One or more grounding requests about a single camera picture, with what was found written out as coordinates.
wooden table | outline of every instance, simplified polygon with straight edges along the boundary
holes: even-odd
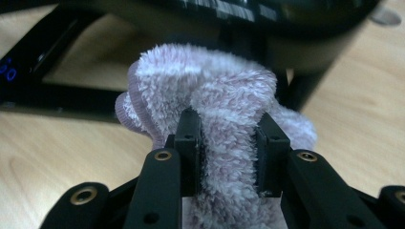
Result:
[[[405,3],[387,5],[405,18]],[[52,8],[0,15],[0,55]],[[126,89],[128,66],[155,46],[106,16],[86,30],[47,81]],[[405,24],[367,23],[304,110],[319,134],[316,151],[351,186],[377,196],[405,185]],[[72,186],[114,189],[139,174],[151,141],[117,124],[0,113],[0,228],[36,228]]]

black mount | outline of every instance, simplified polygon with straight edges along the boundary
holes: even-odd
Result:
[[[315,152],[291,150],[268,114],[256,128],[257,192],[282,197],[288,228],[403,228],[405,187],[388,186],[378,199],[349,187]],[[203,135],[186,109],[175,135],[145,159],[139,177],[111,192],[82,183],[56,203],[41,228],[181,228],[181,198],[202,191]]]

plush fabric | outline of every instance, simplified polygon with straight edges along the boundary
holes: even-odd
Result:
[[[183,228],[286,228],[280,199],[255,191],[254,128],[267,112],[293,149],[311,150],[316,134],[305,117],[278,104],[271,71],[229,53],[170,44],[143,53],[128,76],[117,116],[151,136],[154,149],[176,132],[182,110],[191,106],[202,119],[203,191],[183,199]]]

fuzzy towel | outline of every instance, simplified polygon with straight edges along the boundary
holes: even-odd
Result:
[[[316,134],[302,115],[278,104],[276,78],[259,64],[191,45],[162,45],[129,69],[129,90],[117,99],[120,122],[162,148],[181,111],[202,119],[205,165],[202,193],[183,199],[183,228],[287,228],[280,199],[255,190],[252,136],[264,112],[291,140],[313,148]]]

bolt hole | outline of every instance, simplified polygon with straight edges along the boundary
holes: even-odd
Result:
[[[170,154],[169,152],[166,152],[166,151],[155,154],[156,160],[168,160],[168,159],[170,159],[170,157],[172,157],[172,154]]]
[[[347,218],[348,218],[348,222],[355,227],[364,227],[365,226],[364,221],[359,217],[348,215]]]
[[[143,222],[146,224],[155,224],[159,221],[159,215],[156,213],[148,213],[143,218]]]
[[[316,155],[307,152],[299,153],[297,156],[309,162],[315,162],[316,160],[318,160],[318,157]]]
[[[84,187],[76,191],[71,197],[71,204],[82,205],[92,201],[97,196],[97,189],[93,186]]]

